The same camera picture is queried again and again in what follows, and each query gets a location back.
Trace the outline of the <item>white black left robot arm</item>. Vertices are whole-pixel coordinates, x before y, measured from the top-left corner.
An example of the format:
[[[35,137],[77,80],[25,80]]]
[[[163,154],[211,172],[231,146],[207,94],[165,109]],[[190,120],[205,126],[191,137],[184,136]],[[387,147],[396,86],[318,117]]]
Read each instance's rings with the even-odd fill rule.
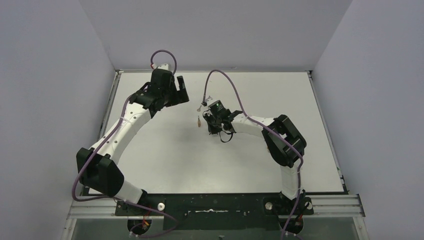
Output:
[[[120,116],[112,128],[90,148],[76,154],[76,181],[94,189],[104,198],[128,202],[133,212],[148,207],[147,192],[128,182],[118,167],[119,160],[138,133],[163,108],[187,103],[189,96],[182,76],[156,68],[150,81],[124,101]]]

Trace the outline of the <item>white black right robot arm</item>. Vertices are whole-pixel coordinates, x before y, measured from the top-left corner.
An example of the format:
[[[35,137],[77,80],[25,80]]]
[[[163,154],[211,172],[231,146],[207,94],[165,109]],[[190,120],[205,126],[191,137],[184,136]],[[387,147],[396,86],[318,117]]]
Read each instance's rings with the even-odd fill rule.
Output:
[[[212,98],[201,105],[207,108],[202,117],[211,135],[243,133],[264,140],[272,159],[280,165],[284,196],[281,207],[289,214],[295,213],[301,207],[298,195],[303,187],[299,174],[307,142],[290,118],[284,114],[275,118],[250,116],[242,110],[231,111],[220,100]]]

